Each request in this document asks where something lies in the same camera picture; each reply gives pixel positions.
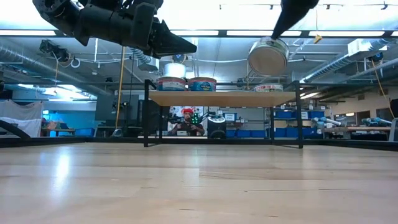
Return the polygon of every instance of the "wooden table surface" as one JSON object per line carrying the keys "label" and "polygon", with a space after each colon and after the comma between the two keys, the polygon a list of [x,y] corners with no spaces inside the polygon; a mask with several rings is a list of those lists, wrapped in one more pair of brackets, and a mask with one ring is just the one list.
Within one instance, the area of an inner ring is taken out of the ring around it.
{"label": "wooden table surface", "polygon": [[0,149],[5,223],[396,223],[398,154],[328,146]]}

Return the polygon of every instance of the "white container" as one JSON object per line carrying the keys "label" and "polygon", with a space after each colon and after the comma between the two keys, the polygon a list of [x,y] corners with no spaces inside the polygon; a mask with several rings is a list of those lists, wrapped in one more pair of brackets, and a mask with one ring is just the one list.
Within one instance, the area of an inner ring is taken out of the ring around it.
{"label": "white container", "polygon": [[257,92],[273,92],[273,91],[283,91],[284,86],[278,83],[269,83],[257,85],[253,88],[253,91]]}
{"label": "white container", "polygon": [[282,40],[263,37],[249,53],[250,67],[261,75],[280,75],[287,66],[289,47]]}

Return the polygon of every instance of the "yellow cable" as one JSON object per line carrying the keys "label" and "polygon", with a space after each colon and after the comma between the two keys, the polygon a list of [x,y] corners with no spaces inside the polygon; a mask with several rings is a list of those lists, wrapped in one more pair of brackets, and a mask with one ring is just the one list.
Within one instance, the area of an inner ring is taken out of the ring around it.
{"label": "yellow cable", "polygon": [[377,82],[379,82],[380,90],[381,90],[384,98],[388,101],[388,108],[390,109],[391,115],[395,119],[396,117],[394,116],[394,112],[392,112],[390,99],[387,99],[386,94],[384,93],[383,87],[381,86],[381,82],[379,79],[379,74],[377,74],[377,70],[375,70],[374,73],[376,74]]}
{"label": "yellow cable", "polygon": [[123,71],[124,71],[124,55],[126,54],[126,47],[123,47],[122,49],[122,60],[121,60],[121,68],[120,68],[120,81],[119,81],[119,96],[118,96],[118,112],[116,113],[116,124],[115,124],[115,129],[118,128],[118,123],[119,123],[119,113],[120,113],[120,98],[122,96],[122,84],[123,84]]}

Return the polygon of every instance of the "cable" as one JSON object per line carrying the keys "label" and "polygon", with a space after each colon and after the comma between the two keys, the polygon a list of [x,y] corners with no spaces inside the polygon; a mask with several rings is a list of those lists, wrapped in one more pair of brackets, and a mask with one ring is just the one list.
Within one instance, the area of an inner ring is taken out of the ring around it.
{"label": "cable", "polygon": [[391,108],[391,101],[389,99],[387,99],[386,94],[384,93],[383,87],[381,86],[381,82],[380,82],[380,79],[379,79],[379,74],[377,74],[377,70],[375,70],[374,73],[376,74],[377,82],[379,82],[380,90],[381,90],[384,98],[388,101],[388,108],[390,109],[392,118],[395,119],[396,117],[394,116],[394,112],[392,112],[392,108]]}

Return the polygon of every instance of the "metal can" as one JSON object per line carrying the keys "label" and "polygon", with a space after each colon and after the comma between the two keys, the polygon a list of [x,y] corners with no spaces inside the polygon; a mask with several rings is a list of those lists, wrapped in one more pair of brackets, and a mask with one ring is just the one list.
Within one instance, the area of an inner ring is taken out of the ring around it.
{"label": "metal can", "polygon": [[257,92],[274,92],[274,91],[283,91],[284,86],[278,83],[268,83],[257,85],[253,88],[253,91]]}
{"label": "metal can", "polygon": [[183,78],[160,77],[156,82],[159,91],[185,91],[186,82]]}
{"label": "metal can", "polygon": [[287,66],[289,47],[282,40],[263,37],[252,46],[248,61],[250,67],[262,75],[280,75]]}
{"label": "metal can", "polygon": [[196,77],[188,81],[191,91],[216,91],[217,80],[214,78]]}

